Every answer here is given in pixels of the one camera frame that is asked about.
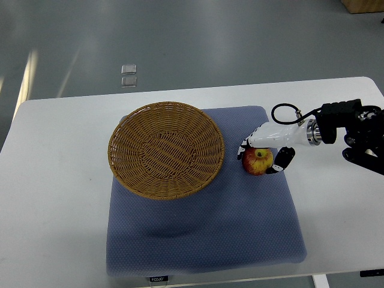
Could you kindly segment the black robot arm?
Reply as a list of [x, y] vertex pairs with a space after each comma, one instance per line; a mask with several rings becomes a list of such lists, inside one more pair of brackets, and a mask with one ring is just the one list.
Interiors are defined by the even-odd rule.
[[333, 144], [344, 128], [345, 160], [383, 174], [383, 110], [363, 106], [360, 99], [324, 104], [315, 115], [322, 142]]

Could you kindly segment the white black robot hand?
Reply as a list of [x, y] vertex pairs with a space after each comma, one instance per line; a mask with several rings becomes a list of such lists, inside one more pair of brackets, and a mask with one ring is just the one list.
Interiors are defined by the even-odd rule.
[[313, 119], [301, 125], [287, 126], [266, 122], [242, 141], [237, 158], [242, 161], [247, 148], [268, 148], [274, 156], [274, 162], [265, 174], [278, 173], [285, 170], [292, 161], [295, 156], [293, 148], [295, 145], [317, 146], [321, 141], [317, 122]]

